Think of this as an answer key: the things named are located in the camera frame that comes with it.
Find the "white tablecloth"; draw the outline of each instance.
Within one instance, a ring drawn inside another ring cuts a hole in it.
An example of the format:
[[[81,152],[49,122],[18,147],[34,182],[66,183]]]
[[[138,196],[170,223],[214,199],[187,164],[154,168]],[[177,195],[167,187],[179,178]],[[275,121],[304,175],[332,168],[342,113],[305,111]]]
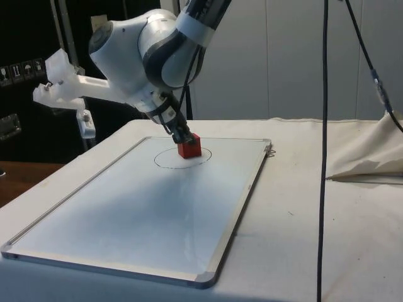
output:
[[[270,138],[218,283],[206,290],[0,258],[0,301],[314,301],[321,123],[191,121],[201,137]],[[329,159],[370,122],[329,125]],[[133,121],[0,209],[0,244],[146,136]],[[328,182],[324,301],[403,301],[403,186]]]

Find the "sticker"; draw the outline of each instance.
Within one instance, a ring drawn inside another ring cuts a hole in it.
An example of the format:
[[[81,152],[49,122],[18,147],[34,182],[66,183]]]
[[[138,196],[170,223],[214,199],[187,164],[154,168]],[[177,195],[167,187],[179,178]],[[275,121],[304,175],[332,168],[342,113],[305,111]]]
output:
[[[35,77],[35,71],[33,70],[32,61],[26,61],[22,63],[24,78],[26,80],[33,79]]]
[[[8,66],[0,67],[0,87],[9,86],[12,84],[13,80],[11,80],[11,74]]]
[[[46,74],[45,65],[43,64],[42,59],[33,60],[33,70],[35,71],[37,77],[41,77]]]
[[[10,65],[11,78],[14,84],[24,81],[23,69],[21,64]]]

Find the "black wire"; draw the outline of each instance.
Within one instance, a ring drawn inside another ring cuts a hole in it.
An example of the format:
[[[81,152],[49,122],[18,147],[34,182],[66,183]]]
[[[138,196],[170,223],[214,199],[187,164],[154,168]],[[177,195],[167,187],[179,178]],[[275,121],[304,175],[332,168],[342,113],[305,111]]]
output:
[[[355,15],[354,15],[353,8],[351,8],[350,1],[346,0],[346,4],[347,4],[348,12],[350,13],[351,20],[352,20],[352,22],[354,24],[354,29],[355,29],[355,32],[357,34],[358,41],[360,41],[361,49],[363,50],[365,60],[366,60],[366,62],[368,64],[369,68],[371,70],[373,70],[373,65],[372,65],[370,56],[368,55],[368,52],[366,51],[366,47],[365,47],[365,44],[364,44],[364,41],[363,41],[363,37],[361,36],[360,28],[358,27],[357,20],[356,20]]]
[[[324,212],[326,190],[326,160],[327,160],[327,24],[329,21],[329,0],[324,0],[323,18],[323,123],[322,123],[322,173],[321,196],[319,200],[319,240],[317,248],[317,302],[322,301],[322,258],[324,235]]]
[[[351,20],[352,20],[352,22],[353,22],[353,24],[354,24],[354,29],[355,29],[355,32],[356,32],[356,34],[357,34],[358,41],[360,42],[361,49],[363,50],[363,53],[364,53],[366,62],[367,62],[367,64],[368,64],[368,67],[369,67],[370,70],[371,70],[372,77],[374,78],[374,80],[377,80],[377,82],[380,82],[380,80],[379,80],[379,78],[378,78],[378,74],[377,74],[376,70],[373,68],[373,65],[372,65],[370,56],[369,56],[368,52],[366,51],[366,47],[365,47],[365,44],[364,44],[364,40],[363,40],[363,37],[361,36],[360,29],[358,28],[358,24],[357,24],[355,15],[354,15],[353,8],[351,7],[350,1],[349,1],[349,0],[346,0],[346,4],[347,4],[347,8],[348,8],[348,12],[349,12],[349,14],[350,14]],[[382,83],[381,83],[381,85],[377,86],[377,89],[380,89],[380,90],[381,90],[381,91],[380,91],[380,92],[381,92],[381,95],[382,95],[382,96],[381,96],[381,101],[382,101],[383,104],[385,105],[386,111],[387,111],[388,114],[390,115],[390,117],[391,117],[392,121],[395,123],[396,127],[403,133],[403,127],[402,127],[402,125],[399,123],[399,121],[397,120],[397,118],[395,117],[395,115],[394,115],[394,113],[393,113],[392,106],[390,105],[389,98],[388,98],[388,96],[387,96],[387,93],[386,93],[386,91],[385,91],[385,88],[382,86]]]
[[[186,85],[186,119],[192,120],[193,119],[193,110],[191,108],[191,97],[190,97],[190,87]]]
[[[388,111],[390,118],[392,119],[392,121],[395,123],[396,127],[403,133],[403,127],[402,125],[399,123],[399,121],[397,120],[396,116],[394,115],[393,111]]]
[[[183,84],[183,87],[182,87],[181,98],[179,99],[179,108],[178,108],[178,112],[179,112],[179,111],[181,110],[181,108],[182,108],[183,99],[184,99],[184,94],[185,94],[185,92],[186,92],[186,86],[187,86],[188,83],[189,83],[189,78],[190,78],[191,71],[192,71],[192,69],[193,69],[193,64],[195,63],[195,60],[196,60],[196,58],[197,58],[197,55],[198,55],[200,49],[201,49],[201,46],[198,45],[198,46],[196,47],[196,50],[195,50],[195,52],[194,52],[192,58],[191,58],[190,66],[189,66],[189,69],[188,69],[188,73],[186,74],[186,77],[185,77],[185,79],[184,79],[184,84]]]
[[[178,14],[181,12],[181,1],[177,0],[176,5],[178,6]]]

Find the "red block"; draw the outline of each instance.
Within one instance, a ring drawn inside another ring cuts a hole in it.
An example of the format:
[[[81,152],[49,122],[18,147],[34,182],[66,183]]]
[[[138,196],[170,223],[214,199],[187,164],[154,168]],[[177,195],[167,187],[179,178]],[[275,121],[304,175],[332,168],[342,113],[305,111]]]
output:
[[[179,143],[178,153],[184,159],[191,159],[192,157],[202,156],[202,146],[200,145],[200,137],[197,134],[193,134],[196,139],[196,143]]]

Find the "drawn circle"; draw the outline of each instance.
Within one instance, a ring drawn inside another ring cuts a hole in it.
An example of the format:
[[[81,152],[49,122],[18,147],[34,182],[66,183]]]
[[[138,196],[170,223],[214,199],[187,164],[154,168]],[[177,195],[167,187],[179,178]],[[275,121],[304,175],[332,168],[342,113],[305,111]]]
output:
[[[184,159],[178,154],[177,148],[171,148],[158,154],[154,162],[157,166],[165,169],[188,169],[204,164],[211,157],[212,153],[210,150],[201,148],[201,156]]]

